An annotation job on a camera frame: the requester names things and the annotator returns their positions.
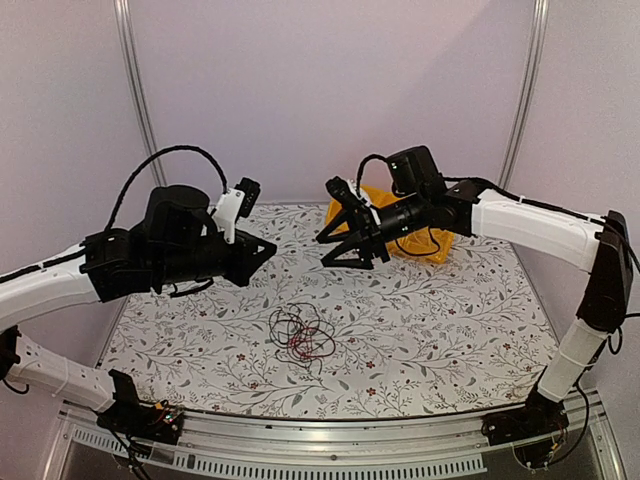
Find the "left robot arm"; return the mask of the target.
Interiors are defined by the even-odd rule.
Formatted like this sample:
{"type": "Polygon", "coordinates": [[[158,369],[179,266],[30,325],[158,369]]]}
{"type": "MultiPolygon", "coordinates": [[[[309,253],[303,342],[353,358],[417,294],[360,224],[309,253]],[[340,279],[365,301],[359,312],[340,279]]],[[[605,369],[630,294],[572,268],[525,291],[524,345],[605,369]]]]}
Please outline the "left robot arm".
{"type": "Polygon", "coordinates": [[[185,185],[157,187],[144,219],[131,229],[109,227],[60,256],[1,278],[1,378],[39,387],[111,419],[128,434],[148,426],[131,377],[94,369],[56,354],[19,331],[19,324],[68,307],[107,303],[136,293],[171,297],[199,293],[222,277],[245,287],[277,250],[275,244],[237,228],[260,194],[244,178],[215,206],[185,185]]]}

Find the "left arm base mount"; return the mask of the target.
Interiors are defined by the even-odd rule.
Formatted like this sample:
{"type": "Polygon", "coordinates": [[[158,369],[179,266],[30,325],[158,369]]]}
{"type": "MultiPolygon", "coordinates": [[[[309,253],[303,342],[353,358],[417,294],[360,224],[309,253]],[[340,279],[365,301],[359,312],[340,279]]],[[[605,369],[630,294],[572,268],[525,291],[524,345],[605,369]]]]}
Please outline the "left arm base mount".
{"type": "Polygon", "coordinates": [[[114,383],[114,403],[96,414],[97,425],[128,437],[177,445],[184,425],[184,407],[167,400],[143,404],[128,374],[112,369],[108,375],[114,383]]]}

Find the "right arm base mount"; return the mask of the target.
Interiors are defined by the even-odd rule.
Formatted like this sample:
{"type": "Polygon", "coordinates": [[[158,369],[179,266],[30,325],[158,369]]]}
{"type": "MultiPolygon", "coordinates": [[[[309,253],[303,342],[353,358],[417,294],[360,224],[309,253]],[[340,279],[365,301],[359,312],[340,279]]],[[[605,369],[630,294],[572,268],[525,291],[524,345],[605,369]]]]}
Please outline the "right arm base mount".
{"type": "Polygon", "coordinates": [[[516,460],[529,469],[547,467],[567,440],[569,420],[564,403],[533,389],[523,406],[482,418],[481,433],[491,446],[522,442],[516,460]]]}

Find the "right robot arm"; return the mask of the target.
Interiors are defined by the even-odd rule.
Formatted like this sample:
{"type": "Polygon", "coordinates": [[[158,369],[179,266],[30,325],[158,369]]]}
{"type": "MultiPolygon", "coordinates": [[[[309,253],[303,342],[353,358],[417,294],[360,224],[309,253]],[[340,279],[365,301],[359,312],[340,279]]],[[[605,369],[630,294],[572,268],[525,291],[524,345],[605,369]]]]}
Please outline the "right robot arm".
{"type": "Polygon", "coordinates": [[[583,214],[511,194],[478,177],[446,178],[428,147],[411,147],[384,158],[397,201],[377,207],[359,179],[333,177],[326,189],[340,210],[316,239],[332,244],[325,267],[370,270],[388,261],[387,246],[424,228],[487,237],[559,258],[588,273],[576,318],[517,415],[517,427],[537,436],[552,424],[556,409],[596,361],[608,336],[629,318],[633,275],[639,268],[623,215],[583,214]]]}

